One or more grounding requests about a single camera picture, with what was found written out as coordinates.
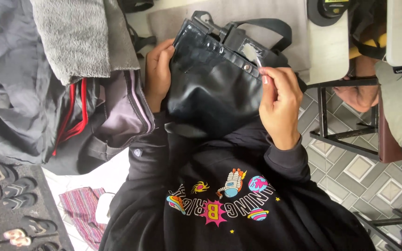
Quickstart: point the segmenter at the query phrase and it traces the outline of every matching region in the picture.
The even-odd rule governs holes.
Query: black bag
[[[282,35],[270,50],[257,43],[242,24],[261,26]],[[208,12],[195,11],[176,36],[170,62],[171,86],[167,109],[176,123],[192,125],[219,138],[258,116],[262,81],[258,66],[243,53],[250,44],[269,67],[289,67],[281,53],[291,44],[290,26],[279,19],[261,18],[216,26]],[[302,92],[306,85],[298,77]]]

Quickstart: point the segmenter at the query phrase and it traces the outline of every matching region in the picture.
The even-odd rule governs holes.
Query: gray towel
[[[49,64],[63,85],[139,63],[116,0],[31,0]]]
[[[293,44],[283,51],[294,71],[302,71],[301,78],[309,81],[310,53],[307,32],[308,18],[305,0],[209,0],[186,6],[159,10],[148,14],[152,33],[158,42],[176,36],[185,18],[190,18],[194,11],[208,11],[219,26],[230,21],[255,18],[278,18],[286,22],[293,30]],[[271,48],[281,36],[265,28],[242,25],[246,34],[267,48]]]

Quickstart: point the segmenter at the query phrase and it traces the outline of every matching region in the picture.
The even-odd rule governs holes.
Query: graphic print
[[[199,181],[196,185],[193,186],[191,194],[197,193],[197,192],[204,192],[209,187],[210,186],[208,186],[207,183],[204,185],[204,182]]]
[[[249,190],[253,192],[261,192],[268,187],[268,181],[262,176],[255,176],[249,180]]]
[[[204,213],[200,214],[200,216],[205,217],[205,224],[209,224],[210,222],[215,222],[215,224],[219,227],[220,223],[223,221],[227,221],[221,217],[226,211],[221,209],[223,204],[220,201],[210,201],[204,203],[202,207],[204,209]]]
[[[232,169],[232,171],[227,176],[227,181],[224,187],[218,189],[217,191],[218,197],[220,197],[220,199],[223,197],[223,195],[221,194],[222,191],[224,191],[224,195],[226,195],[226,197],[228,198],[237,195],[238,192],[241,190],[241,187],[243,186],[243,179],[246,176],[246,172],[243,172],[239,168]]]
[[[254,221],[262,221],[266,219],[266,216],[268,215],[269,211],[265,211],[261,208],[254,208],[251,213],[248,215],[248,219],[251,218]]]
[[[172,207],[172,208],[176,208],[177,210],[181,211],[182,214],[185,215],[185,210],[184,210],[184,206],[182,203],[182,199],[180,197],[177,196],[168,196],[167,197],[167,201],[168,204]]]

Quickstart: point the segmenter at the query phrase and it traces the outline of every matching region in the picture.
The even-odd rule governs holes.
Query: pink striped towel
[[[96,208],[103,188],[79,188],[60,194],[65,213],[75,228],[93,250],[98,250],[106,224],[96,222]]]

